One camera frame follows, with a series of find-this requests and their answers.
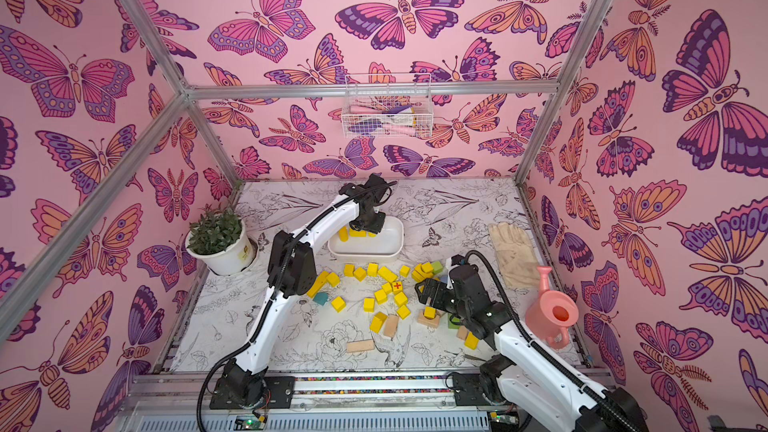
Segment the yellow cylinder block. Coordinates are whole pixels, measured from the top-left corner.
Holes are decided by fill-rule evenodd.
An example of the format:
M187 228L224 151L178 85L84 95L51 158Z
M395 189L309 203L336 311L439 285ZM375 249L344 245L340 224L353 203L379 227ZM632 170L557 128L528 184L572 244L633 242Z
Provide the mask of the yellow cylinder block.
M349 230L346 226L342 227L338 231L339 240L341 242L347 242L349 240Z

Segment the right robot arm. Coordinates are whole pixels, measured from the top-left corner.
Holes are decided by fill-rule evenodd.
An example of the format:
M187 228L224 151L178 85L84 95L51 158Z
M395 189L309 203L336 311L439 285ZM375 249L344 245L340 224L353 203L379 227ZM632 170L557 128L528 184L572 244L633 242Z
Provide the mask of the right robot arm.
M447 312L496 354L481 367L490 398L521 407L549 431L646 431L637 401L585 376L536 337L513 308L498 274L479 251L451 258L448 284L428 278L419 302Z

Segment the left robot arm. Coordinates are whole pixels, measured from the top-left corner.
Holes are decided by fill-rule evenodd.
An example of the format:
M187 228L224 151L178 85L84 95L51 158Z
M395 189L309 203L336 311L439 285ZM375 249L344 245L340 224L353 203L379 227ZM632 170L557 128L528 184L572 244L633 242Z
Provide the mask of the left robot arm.
M292 232L277 233L267 263L265 299L243 345L219 359L201 386L195 409L197 429L203 421L204 398L216 373L221 377L215 398L229 400L237 407L254 409L267 402L265 376L272 350L292 301L304 295L318 278L315 251L344 227L354 231L380 233L386 214L379 210L392 194L394 181L372 174L363 184L346 183L325 210Z

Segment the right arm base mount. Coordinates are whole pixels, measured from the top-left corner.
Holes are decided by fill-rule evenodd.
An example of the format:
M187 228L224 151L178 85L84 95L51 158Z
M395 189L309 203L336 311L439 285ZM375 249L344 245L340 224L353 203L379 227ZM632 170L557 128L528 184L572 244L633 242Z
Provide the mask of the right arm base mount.
M504 398L498 384L487 375L453 371L446 375L444 384L458 406L519 406L518 402Z

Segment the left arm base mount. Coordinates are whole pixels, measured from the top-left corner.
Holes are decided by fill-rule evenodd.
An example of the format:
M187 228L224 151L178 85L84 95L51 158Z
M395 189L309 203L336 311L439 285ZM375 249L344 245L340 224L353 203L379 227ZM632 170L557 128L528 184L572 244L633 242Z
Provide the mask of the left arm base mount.
M294 376L224 374L209 401L211 410L288 409L293 400Z

